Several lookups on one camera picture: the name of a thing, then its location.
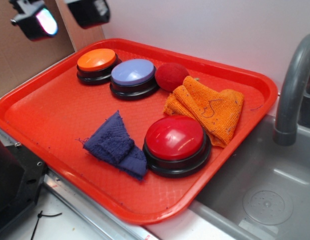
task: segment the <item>blue towel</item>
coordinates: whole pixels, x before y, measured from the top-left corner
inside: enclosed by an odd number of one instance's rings
[[[138,180],[147,172],[146,157],[129,137],[119,111],[109,117],[84,143],[84,149]]]

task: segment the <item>sponge ball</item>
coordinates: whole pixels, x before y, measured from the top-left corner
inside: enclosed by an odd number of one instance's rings
[[[189,76],[188,70],[175,62],[164,63],[155,73],[158,85],[169,92],[173,92],[175,88],[182,85],[187,76]]]

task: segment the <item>orange towel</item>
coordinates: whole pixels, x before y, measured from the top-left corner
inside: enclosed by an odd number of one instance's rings
[[[204,127],[213,146],[226,147],[233,138],[244,95],[225,89],[216,92],[187,76],[166,101],[168,115],[185,115]]]

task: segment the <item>drain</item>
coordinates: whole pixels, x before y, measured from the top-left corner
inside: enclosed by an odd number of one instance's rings
[[[251,219],[264,225],[281,224],[293,212],[290,197],[272,185],[259,185],[248,190],[243,206]]]

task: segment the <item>plastic tray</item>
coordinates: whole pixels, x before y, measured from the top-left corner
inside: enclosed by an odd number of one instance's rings
[[[226,148],[213,147],[201,171],[177,179],[148,171],[138,181],[88,154],[81,141],[117,110],[130,137],[142,148],[149,126],[165,116],[163,107],[169,94],[160,89],[145,99],[124,101],[111,95],[108,83],[81,84],[76,76],[77,59],[97,48],[113,49],[122,61],[147,59],[156,67],[180,63],[216,91],[242,92],[244,105],[231,143]],[[107,39],[69,56],[3,97],[0,128],[118,218],[146,225],[187,208],[276,98],[275,84],[264,75],[124,39]]]

